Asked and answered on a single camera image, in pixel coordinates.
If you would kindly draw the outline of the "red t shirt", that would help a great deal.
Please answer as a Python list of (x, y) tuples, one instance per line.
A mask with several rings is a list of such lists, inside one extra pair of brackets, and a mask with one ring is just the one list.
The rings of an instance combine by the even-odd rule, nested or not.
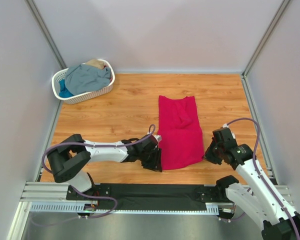
[(204, 156), (203, 131), (195, 97), (170, 99), (160, 95), (158, 116), (162, 169), (182, 169), (201, 162)]

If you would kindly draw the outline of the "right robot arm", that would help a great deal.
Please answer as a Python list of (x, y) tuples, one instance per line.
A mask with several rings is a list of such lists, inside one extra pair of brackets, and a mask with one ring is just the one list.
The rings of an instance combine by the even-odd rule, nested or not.
[(227, 163), (251, 190), (229, 175), (216, 182), (222, 195), (254, 221), (264, 240), (300, 240), (300, 213), (268, 178), (253, 150), (247, 144), (237, 144), (228, 127), (214, 130), (212, 135), (204, 159), (213, 164)]

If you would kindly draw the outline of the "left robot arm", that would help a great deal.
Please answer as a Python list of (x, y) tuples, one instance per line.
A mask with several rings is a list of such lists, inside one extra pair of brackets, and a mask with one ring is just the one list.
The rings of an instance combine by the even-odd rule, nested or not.
[(46, 157), (56, 183), (67, 183), (81, 193), (93, 188), (93, 180), (83, 168), (89, 162), (133, 163), (152, 171), (162, 171), (160, 135), (146, 134), (141, 139), (130, 138), (112, 143), (84, 140), (73, 134), (48, 149)]

